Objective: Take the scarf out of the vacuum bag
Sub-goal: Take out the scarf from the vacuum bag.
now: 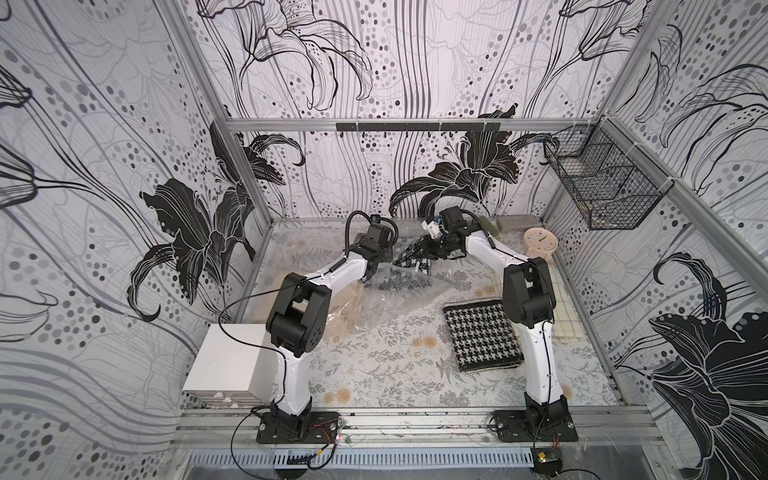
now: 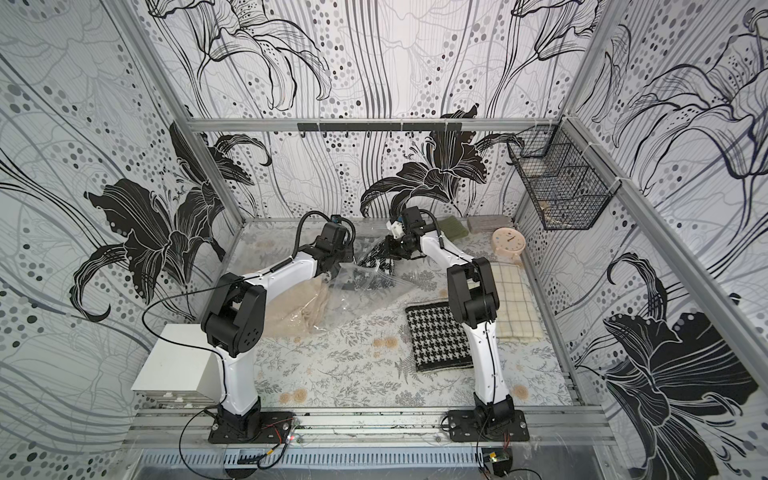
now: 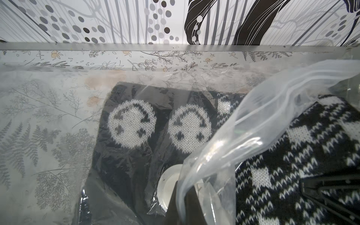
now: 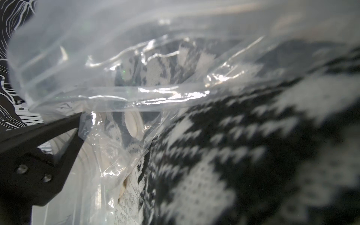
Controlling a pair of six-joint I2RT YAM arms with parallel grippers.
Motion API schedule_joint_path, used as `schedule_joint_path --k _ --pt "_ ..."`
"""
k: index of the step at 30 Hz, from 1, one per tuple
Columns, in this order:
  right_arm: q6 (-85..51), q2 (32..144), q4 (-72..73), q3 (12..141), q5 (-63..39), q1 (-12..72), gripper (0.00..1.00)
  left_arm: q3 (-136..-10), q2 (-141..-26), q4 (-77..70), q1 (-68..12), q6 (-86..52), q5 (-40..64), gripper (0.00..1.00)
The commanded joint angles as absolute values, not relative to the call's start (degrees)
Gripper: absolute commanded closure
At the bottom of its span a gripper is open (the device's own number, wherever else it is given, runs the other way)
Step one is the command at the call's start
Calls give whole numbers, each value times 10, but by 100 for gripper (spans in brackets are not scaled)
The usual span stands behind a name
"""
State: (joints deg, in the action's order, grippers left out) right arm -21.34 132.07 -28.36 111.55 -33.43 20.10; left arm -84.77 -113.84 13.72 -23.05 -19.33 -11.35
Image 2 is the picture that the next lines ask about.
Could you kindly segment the green scarf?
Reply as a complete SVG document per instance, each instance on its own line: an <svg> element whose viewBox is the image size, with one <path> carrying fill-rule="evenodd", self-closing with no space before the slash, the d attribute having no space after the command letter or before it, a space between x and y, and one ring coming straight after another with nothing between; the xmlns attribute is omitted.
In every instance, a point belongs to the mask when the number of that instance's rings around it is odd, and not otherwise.
<svg viewBox="0 0 768 480"><path fill-rule="evenodd" d="M456 217L449 216L438 220L442 236L452 242L469 235L469 229Z"/></svg>

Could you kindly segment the black patterned cloth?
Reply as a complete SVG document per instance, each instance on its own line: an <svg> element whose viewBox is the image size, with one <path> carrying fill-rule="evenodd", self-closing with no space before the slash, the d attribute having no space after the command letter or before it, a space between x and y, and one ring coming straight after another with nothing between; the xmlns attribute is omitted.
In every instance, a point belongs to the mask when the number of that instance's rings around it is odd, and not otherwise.
<svg viewBox="0 0 768 480"><path fill-rule="evenodd" d="M383 290L395 286L394 260L389 257L387 242L379 240L355 261L353 286L360 290Z"/></svg>

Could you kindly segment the clear plastic vacuum bag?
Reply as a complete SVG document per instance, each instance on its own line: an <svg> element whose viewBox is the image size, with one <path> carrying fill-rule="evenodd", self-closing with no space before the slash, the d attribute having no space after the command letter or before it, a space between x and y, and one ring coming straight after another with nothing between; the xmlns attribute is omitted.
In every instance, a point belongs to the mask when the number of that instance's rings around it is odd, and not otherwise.
<svg viewBox="0 0 768 480"><path fill-rule="evenodd" d="M382 309L400 310L404 303L433 300L411 278L389 274L380 267L387 263L374 260L371 268L357 263L341 263L336 273L315 277L308 260L297 267L286 266L264 277L247 277L265 289L263 308L253 310L263 320L264 338L293 338L320 335L360 321Z"/></svg>

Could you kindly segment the beige fluffy cloth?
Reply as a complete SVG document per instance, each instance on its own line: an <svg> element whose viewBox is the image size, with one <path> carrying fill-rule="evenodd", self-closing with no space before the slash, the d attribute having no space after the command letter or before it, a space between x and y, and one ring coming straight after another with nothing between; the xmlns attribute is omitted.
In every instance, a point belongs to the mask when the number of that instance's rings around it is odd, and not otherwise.
<svg viewBox="0 0 768 480"><path fill-rule="evenodd" d="M266 306L266 338L303 338L325 330L323 318L330 298L329 280L323 275L303 281L281 293Z"/></svg>

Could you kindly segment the black white houndstooth scarf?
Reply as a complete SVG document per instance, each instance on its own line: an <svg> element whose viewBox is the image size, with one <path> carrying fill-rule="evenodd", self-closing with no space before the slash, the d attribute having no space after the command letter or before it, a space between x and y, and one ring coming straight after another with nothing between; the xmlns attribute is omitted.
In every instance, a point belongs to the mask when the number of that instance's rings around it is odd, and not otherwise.
<svg viewBox="0 0 768 480"><path fill-rule="evenodd" d="M411 305L405 308L405 315L417 372L472 367L466 334L447 301Z"/></svg>

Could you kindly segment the cream checked scarf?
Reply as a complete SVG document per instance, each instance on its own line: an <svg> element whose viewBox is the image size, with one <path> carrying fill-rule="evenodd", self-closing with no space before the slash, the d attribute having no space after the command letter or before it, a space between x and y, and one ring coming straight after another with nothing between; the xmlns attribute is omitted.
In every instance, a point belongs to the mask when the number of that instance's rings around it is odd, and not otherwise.
<svg viewBox="0 0 768 480"><path fill-rule="evenodd" d="M544 329L521 267L493 262L491 268L500 298L496 320L497 337L521 343L542 341Z"/></svg>

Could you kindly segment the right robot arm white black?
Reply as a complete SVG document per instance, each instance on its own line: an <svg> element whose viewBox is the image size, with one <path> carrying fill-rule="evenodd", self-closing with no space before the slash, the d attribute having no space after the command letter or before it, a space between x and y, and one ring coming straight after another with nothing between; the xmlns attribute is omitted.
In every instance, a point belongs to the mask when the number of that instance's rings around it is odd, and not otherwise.
<svg viewBox="0 0 768 480"><path fill-rule="evenodd" d="M512 420L514 400L503 376L496 335L500 297L490 261L473 257L454 245L435 215L426 209L405 208L389 219L387 229L388 257L410 260L419 253L446 271L449 308L469 344L479 421L490 425Z"/></svg>

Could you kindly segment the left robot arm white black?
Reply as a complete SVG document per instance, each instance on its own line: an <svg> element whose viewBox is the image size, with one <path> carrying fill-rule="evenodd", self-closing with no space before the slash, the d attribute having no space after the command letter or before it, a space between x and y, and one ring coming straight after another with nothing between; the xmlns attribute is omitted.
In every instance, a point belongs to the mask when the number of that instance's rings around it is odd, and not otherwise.
<svg viewBox="0 0 768 480"><path fill-rule="evenodd" d="M222 418L246 420L260 409L252 350L263 335L270 301L305 281L336 273L354 251L356 229L350 220L327 218L315 240L301 245L303 225L300 221L287 258L250 274L227 272L212 291L200 326L221 361L223 398L217 415Z"/></svg>

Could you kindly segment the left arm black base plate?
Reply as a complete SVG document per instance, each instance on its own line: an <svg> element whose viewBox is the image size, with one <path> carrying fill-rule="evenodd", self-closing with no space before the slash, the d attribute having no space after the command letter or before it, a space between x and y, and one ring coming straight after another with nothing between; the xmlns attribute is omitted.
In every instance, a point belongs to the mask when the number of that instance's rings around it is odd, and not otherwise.
<svg viewBox="0 0 768 480"><path fill-rule="evenodd" d="M287 441L294 419L290 411L257 412L242 418L217 413L208 441L214 445L280 445Z"/></svg>

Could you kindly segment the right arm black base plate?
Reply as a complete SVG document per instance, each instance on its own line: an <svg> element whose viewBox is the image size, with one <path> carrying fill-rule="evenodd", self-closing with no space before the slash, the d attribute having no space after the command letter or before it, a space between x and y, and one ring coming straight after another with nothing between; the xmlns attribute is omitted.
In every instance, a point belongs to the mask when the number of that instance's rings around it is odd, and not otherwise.
<svg viewBox="0 0 768 480"><path fill-rule="evenodd" d="M474 410L448 410L441 428L455 443L527 442L530 440L524 412L514 410L507 420L481 420Z"/></svg>

